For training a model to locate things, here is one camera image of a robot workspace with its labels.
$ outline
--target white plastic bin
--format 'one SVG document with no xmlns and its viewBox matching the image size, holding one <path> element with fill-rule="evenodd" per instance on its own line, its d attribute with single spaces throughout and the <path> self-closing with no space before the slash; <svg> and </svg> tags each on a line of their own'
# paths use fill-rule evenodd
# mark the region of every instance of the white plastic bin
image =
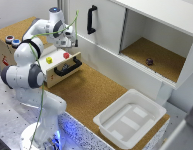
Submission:
<svg viewBox="0 0 193 150">
<path fill-rule="evenodd" d="M 165 108 L 131 89 L 93 121 L 101 133 L 118 147 L 132 149 L 165 113 Z"/>
</svg>

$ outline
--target yellow object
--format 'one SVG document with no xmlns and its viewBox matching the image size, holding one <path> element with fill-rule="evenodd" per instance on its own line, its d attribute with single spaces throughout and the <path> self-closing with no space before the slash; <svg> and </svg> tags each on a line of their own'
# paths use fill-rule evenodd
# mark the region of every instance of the yellow object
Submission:
<svg viewBox="0 0 193 150">
<path fill-rule="evenodd" d="M 51 63 L 52 63 L 52 58 L 51 58 L 51 57 L 47 57 L 47 58 L 46 58 L 46 62 L 47 62 L 48 64 L 51 64 Z"/>
</svg>

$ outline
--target cabinet handle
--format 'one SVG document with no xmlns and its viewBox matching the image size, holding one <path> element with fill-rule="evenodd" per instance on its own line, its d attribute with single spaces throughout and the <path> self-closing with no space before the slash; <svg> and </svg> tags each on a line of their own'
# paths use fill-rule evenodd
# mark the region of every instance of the cabinet handle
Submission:
<svg viewBox="0 0 193 150">
<path fill-rule="evenodd" d="M 62 76 L 65 76 L 66 74 L 72 72 L 73 70 L 77 69 L 78 67 L 80 67 L 80 66 L 82 65 L 82 62 L 81 62 L 80 60 L 78 60 L 78 59 L 76 58 L 76 56 L 73 58 L 73 61 L 76 63 L 76 64 L 74 64 L 73 66 L 71 66 L 71 67 L 69 67 L 69 68 L 67 68 L 67 69 L 64 69 L 64 70 L 62 69 L 62 71 L 59 71 L 59 70 L 57 69 L 57 67 L 55 67 L 55 68 L 54 68 L 54 72 L 55 72 L 58 76 L 62 77 Z"/>
<path fill-rule="evenodd" d="M 88 34 L 96 32 L 96 30 L 92 28 L 92 12 L 95 10 L 97 10 L 97 7 L 94 5 L 92 5 L 92 8 L 88 10 L 88 25 L 87 25 Z"/>
</svg>

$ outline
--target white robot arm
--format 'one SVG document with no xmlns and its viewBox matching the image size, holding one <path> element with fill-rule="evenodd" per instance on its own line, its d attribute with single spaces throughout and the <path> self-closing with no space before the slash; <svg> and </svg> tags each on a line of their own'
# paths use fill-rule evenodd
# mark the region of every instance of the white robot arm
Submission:
<svg viewBox="0 0 193 150">
<path fill-rule="evenodd" d="M 49 20 L 35 19 L 24 34 L 22 43 L 14 53 L 17 66 L 7 66 L 1 73 L 3 82 L 16 91 L 17 100 L 33 107 L 41 106 L 42 90 L 39 87 L 44 82 L 44 74 L 40 66 L 35 64 L 36 57 L 34 57 L 29 44 L 32 45 L 38 59 L 43 52 L 44 46 L 38 37 L 32 37 L 37 34 L 44 34 L 47 36 L 47 41 L 53 43 L 56 47 L 72 47 L 76 41 L 73 27 L 70 26 L 63 32 L 59 32 L 68 27 L 64 23 L 63 12 L 54 7 L 49 10 L 49 13 Z M 46 91 L 43 93 L 43 98 L 41 122 L 37 128 L 31 150 L 33 148 L 34 150 L 61 150 L 62 146 L 59 146 L 61 140 L 57 139 L 58 144 L 55 145 L 56 139 L 54 140 L 54 137 L 56 137 L 59 130 L 58 115 L 65 112 L 66 102 L 62 98 Z M 25 150 L 28 144 L 25 143 L 23 145 Z"/>
</svg>

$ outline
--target green cable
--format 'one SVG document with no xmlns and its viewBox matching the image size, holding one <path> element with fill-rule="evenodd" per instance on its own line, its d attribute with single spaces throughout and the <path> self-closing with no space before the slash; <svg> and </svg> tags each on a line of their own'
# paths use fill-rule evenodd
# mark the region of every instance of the green cable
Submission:
<svg viewBox="0 0 193 150">
<path fill-rule="evenodd" d="M 64 28 L 63 30 L 60 30 L 60 31 L 57 31 L 57 32 L 53 32 L 53 33 L 37 34 L 37 35 L 34 35 L 31 39 L 33 39 L 33 38 L 35 38 L 35 37 L 37 37 L 37 36 L 41 36 L 41 35 L 49 35 L 49 34 L 54 34 L 54 33 L 63 32 L 63 31 L 65 31 L 66 29 L 68 29 L 70 26 L 72 26 L 72 25 L 74 24 L 74 22 L 75 22 L 75 32 L 76 32 L 76 39 L 77 39 L 77 17 L 78 17 L 78 13 L 79 13 L 79 11 L 76 12 L 76 17 L 75 17 L 74 21 L 73 21 L 67 28 Z M 38 65 L 40 66 L 40 62 L 39 62 L 39 60 L 38 60 L 38 57 L 36 56 L 36 53 L 35 53 L 32 45 L 31 45 L 30 43 L 29 43 L 29 46 L 30 46 L 30 48 L 31 48 L 31 50 L 32 50 L 32 52 L 33 52 L 33 55 L 34 55 L 35 58 L 36 58 L 36 61 L 38 62 Z M 42 114 L 42 109 L 43 109 L 43 95 L 44 95 L 44 82 L 43 82 L 43 84 L 42 84 L 41 109 L 40 109 L 38 121 L 37 121 L 36 128 L 35 128 L 35 131 L 34 131 L 34 134 L 33 134 L 33 138 L 32 138 L 32 140 L 31 140 L 31 144 L 30 144 L 29 150 L 31 150 L 31 146 L 32 146 L 33 141 L 34 141 L 34 137 L 35 137 L 35 134 L 36 134 L 36 130 L 37 130 L 37 128 L 38 128 L 38 123 L 39 123 L 39 121 L 40 121 L 40 117 L 41 117 L 41 114 Z"/>
</svg>

